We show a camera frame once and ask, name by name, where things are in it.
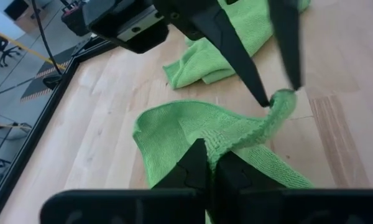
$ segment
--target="wood grain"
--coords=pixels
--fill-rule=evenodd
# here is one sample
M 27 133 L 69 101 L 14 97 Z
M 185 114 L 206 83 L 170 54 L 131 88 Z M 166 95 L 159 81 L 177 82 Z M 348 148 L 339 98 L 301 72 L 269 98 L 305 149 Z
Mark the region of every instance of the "wood grain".
M 311 100 L 316 125 L 338 187 L 368 187 L 369 181 L 337 96 Z
M 312 1 L 302 37 L 306 85 L 267 145 L 317 187 L 373 187 L 373 0 Z M 38 223 L 43 203 L 64 189 L 146 188 L 131 133 L 147 108 L 193 98 L 265 115 L 236 76 L 171 90 L 162 65 L 185 48 L 171 27 L 166 42 L 145 54 L 117 48 L 82 63 L 0 223 Z M 288 87 L 274 39 L 254 60 L 268 95 Z

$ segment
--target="office chair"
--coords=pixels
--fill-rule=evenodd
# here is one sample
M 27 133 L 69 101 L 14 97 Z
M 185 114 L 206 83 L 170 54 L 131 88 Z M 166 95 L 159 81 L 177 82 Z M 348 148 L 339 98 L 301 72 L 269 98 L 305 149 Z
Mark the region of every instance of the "office chair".
M 6 50 L 6 47 L 8 45 L 8 40 L 0 36 L 0 52 L 2 52 L 2 55 L 0 57 L 0 67 L 7 67 L 8 64 L 6 63 L 6 57 L 11 57 L 11 54 L 20 55 L 18 51 L 15 50 L 15 48 L 18 48 L 19 50 L 22 50 L 20 47 L 11 47 L 10 49 Z

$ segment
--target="white wall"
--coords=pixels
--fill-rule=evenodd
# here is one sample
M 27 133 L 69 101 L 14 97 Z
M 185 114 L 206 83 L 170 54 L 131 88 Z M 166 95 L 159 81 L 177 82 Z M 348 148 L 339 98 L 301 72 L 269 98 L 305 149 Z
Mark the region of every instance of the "white wall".
M 0 0 L 0 11 L 4 11 L 11 3 L 13 0 Z
M 12 19 L 4 15 L 2 11 L 0 11 L 0 33 L 14 40 L 22 37 L 22 35 L 25 34 L 25 32 L 15 25 Z

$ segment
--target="chair leg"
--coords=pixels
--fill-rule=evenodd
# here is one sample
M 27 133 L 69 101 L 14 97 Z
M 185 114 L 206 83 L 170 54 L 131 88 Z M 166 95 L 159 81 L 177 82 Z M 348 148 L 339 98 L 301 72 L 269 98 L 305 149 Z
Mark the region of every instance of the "chair leg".
M 2 62 L 2 56 L 0 57 L 0 67 L 3 68 L 4 65 L 1 62 Z
M 3 55 L 1 56 L 1 58 L 2 58 L 2 62 L 3 62 L 3 64 L 4 64 L 5 67 L 8 66 L 8 64 L 6 63 L 6 57 L 7 57 L 7 54 L 3 54 Z
M 16 51 L 16 50 L 10 50 L 9 52 L 8 52 L 8 54 L 16 54 L 16 55 L 21 55 L 21 53 L 19 53 L 18 51 Z

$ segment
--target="green cloth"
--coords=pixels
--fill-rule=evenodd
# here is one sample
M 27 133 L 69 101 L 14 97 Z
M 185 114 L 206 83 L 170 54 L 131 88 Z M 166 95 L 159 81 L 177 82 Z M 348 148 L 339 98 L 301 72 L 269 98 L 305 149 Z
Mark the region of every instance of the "green cloth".
M 264 145 L 293 112 L 296 100 L 293 91 L 279 90 L 264 118 L 242 116 L 194 100 L 174 101 L 143 112 L 134 126 L 133 138 L 142 154 L 148 185 L 153 187 L 163 179 L 195 140 L 204 138 L 213 172 L 219 158 L 233 151 L 288 188 L 312 187 Z
M 227 5 L 218 0 L 229 16 L 239 38 L 250 56 L 253 56 L 272 35 L 267 0 L 238 0 Z M 308 7 L 310 0 L 299 0 L 300 9 Z M 179 61 L 164 66 L 169 84 L 181 88 L 202 79 L 210 84 L 235 74 L 220 52 L 206 39 L 186 39 L 188 49 Z

